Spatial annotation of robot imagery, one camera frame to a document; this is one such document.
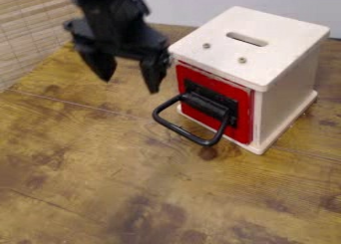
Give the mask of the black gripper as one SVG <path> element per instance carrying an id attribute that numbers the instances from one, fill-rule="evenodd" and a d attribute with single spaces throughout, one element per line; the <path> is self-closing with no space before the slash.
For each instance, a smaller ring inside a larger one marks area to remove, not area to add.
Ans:
<path id="1" fill-rule="evenodd" d="M 72 0 L 82 17 L 64 22 L 80 46 L 78 55 L 97 76 L 108 82 L 116 71 L 115 56 L 140 60 L 151 94 L 160 90 L 171 65 L 168 39 L 144 20 L 149 14 L 144 0 Z"/>

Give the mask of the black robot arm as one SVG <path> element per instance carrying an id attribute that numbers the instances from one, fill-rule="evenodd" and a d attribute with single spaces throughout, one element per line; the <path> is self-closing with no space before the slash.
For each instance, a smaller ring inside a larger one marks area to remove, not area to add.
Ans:
<path id="1" fill-rule="evenodd" d="M 84 16 L 64 22 L 74 50 L 96 76 L 108 82 L 116 58 L 140 63 L 151 94 L 160 89 L 169 67 L 168 38 L 145 22 L 144 0 L 72 0 Z"/>

